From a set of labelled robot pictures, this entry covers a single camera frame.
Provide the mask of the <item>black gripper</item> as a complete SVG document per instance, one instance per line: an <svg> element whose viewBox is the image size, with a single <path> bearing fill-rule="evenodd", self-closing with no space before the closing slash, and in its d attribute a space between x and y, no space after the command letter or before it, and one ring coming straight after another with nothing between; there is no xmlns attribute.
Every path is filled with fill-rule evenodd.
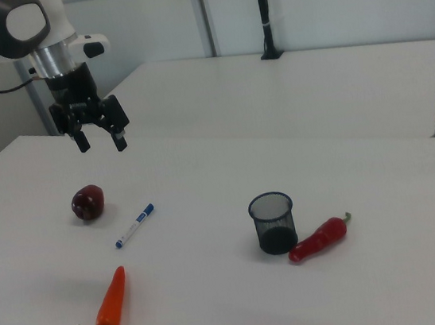
<svg viewBox="0 0 435 325"><path fill-rule="evenodd" d="M46 81L55 102L49 107L59 133L73 137L81 153L90 148L82 126L95 124L111 133L119 152L126 149L124 128L130 123L114 95L98 96L97 85L86 64Z"/></svg>

